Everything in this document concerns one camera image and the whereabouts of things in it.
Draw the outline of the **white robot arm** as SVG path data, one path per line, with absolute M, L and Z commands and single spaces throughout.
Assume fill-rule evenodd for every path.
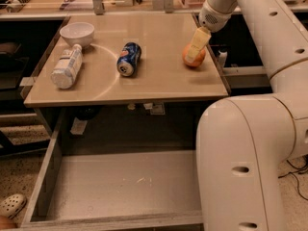
M 287 231 L 278 165 L 307 152 L 308 33 L 283 0 L 206 0 L 220 30 L 241 10 L 272 92 L 220 99 L 201 116 L 196 165 L 205 231 Z

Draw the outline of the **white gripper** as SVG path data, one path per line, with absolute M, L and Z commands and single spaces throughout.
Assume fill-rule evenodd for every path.
M 205 1 L 198 15 L 199 27 L 192 37 L 188 55 L 194 59 L 204 49 L 211 38 L 211 32 L 220 31 L 230 19 L 230 13 L 219 13 Z

